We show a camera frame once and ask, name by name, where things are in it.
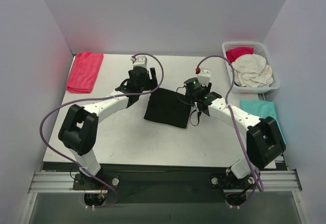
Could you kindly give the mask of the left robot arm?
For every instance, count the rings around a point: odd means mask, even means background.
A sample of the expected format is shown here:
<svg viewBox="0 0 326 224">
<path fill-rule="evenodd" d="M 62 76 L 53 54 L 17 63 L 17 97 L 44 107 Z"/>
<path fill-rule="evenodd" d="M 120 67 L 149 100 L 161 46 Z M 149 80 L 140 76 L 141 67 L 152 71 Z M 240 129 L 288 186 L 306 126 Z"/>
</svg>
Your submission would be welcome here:
<svg viewBox="0 0 326 224">
<path fill-rule="evenodd" d="M 93 151 L 99 123 L 131 107 L 139 100 L 139 93 L 152 91 L 158 85 L 154 68 L 135 66 L 128 74 L 129 78 L 109 95 L 110 99 L 70 106 L 59 131 L 59 140 L 73 154 L 91 189 L 98 189 L 103 183 L 101 166 Z"/>
</svg>

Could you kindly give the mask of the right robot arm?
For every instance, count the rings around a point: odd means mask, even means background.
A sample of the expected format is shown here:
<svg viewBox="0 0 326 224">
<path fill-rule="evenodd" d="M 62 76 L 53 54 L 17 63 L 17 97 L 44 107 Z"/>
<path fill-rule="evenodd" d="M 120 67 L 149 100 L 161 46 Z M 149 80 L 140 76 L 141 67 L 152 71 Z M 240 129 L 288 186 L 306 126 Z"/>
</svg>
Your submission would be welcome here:
<svg viewBox="0 0 326 224">
<path fill-rule="evenodd" d="M 184 82 L 187 100 L 198 112 L 217 118 L 233 127 L 237 136 L 246 139 L 240 142 L 244 157 L 232 164 L 226 174 L 226 183 L 238 187 L 244 177 L 264 169 L 286 150 L 276 120 L 270 116 L 261 118 L 230 103 L 210 87 L 200 85 L 197 78 Z"/>
</svg>

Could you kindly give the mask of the black t shirt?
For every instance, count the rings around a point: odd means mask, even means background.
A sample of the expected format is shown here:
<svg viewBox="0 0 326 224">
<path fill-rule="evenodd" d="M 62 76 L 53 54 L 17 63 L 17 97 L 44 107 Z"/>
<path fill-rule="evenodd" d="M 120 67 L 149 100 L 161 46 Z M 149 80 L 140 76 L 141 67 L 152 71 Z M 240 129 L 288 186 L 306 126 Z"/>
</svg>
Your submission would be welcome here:
<svg viewBox="0 0 326 224">
<path fill-rule="evenodd" d="M 186 129 L 191 106 L 180 101 L 184 98 L 182 94 L 159 88 L 149 97 L 144 119 Z"/>
</svg>

